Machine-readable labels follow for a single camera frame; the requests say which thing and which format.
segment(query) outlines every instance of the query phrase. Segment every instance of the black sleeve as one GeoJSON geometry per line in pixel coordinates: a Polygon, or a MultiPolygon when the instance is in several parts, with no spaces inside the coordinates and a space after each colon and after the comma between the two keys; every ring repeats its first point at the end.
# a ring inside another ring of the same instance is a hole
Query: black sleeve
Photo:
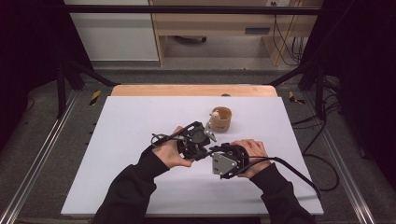
{"type": "Polygon", "coordinates": [[[285,179],[272,163],[250,180],[262,189],[262,201],[268,209],[273,224],[316,223],[300,206],[293,192],[293,185],[285,179]]]}
{"type": "Polygon", "coordinates": [[[168,170],[151,150],[137,165],[126,167],[111,183],[93,224],[141,223],[157,188],[154,177],[168,170]]]}

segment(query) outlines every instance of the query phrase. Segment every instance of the hand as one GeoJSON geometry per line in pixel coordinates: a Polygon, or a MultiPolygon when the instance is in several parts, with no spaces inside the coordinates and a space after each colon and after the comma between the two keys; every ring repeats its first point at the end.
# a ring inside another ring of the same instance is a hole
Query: hand
{"type": "MultiPolygon", "coordinates": [[[[244,139],[241,141],[234,141],[230,145],[243,147],[247,151],[247,154],[250,157],[268,157],[268,154],[264,148],[264,144],[260,141],[254,141],[253,139],[244,139]]],[[[259,160],[259,159],[250,158],[249,162],[253,162],[255,160],[259,160]]],[[[253,165],[252,167],[248,168],[244,174],[238,175],[238,177],[251,178],[261,170],[267,168],[267,166],[269,166],[270,164],[271,164],[270,161],[259,162],[253,165]]]]}
{"type": "MultiPolygon", "coordinates": [[[[180,131],[182,127],[178,126],[174,133],[180,131]]],[[[152,150],[154,154],[170,169],[175,166],[191,167],[193,160],[184,160],[178,154],[177,140],[169,140],[163,143],[160,147],[152,150]]]]}

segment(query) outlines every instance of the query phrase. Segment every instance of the cup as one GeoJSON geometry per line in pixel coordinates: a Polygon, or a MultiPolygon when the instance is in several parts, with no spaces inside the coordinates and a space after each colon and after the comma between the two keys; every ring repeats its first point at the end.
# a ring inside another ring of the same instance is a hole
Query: cup
{"type": "Polygon", "coordinates": [[[224,106],[213,108],[210,116],[210,128],[216,133],[225,133],[230,129],[231,117],[233,113],[231,110],[224,106]],[[213,112],[219,112],[219,116],[213,116],[213,112]]]}

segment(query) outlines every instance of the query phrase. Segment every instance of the white wall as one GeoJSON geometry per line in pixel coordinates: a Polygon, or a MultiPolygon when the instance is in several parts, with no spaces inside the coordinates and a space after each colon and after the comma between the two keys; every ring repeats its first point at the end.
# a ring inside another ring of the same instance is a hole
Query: white wall
{"type": "MultiPolygon", "coordinates": [[[[64,0],[67,5],[148,5],[148,0],[64,0]]],[[[91,61],[158,61],[149,14],[72,13],[91,61]]]]}

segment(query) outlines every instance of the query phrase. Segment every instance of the person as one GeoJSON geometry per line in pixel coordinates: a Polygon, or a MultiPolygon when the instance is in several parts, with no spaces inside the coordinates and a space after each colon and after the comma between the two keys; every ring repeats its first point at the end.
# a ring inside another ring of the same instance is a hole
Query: person
{"type": "MultiPolygon", "coordinates": [[[[231,145],[244,147],[249,156],[268,157],[260,141],[245,139],[234,141],[231,145]]],[[[167,141],[150,150],[136,165],[127,166],[113,180],[92,223],[142,223],[150,195],[157,188],[154,178],[175,166],[191,167],[192,163],[193,160],[185,160],[179,155],[176,140],[167,141]]],[[[248,178],[262,190],[262,200],[271,223],[316,223],[299,205],[293,185],[280,174],[274,163],[260,162],[238,176],[248,178]]]]}

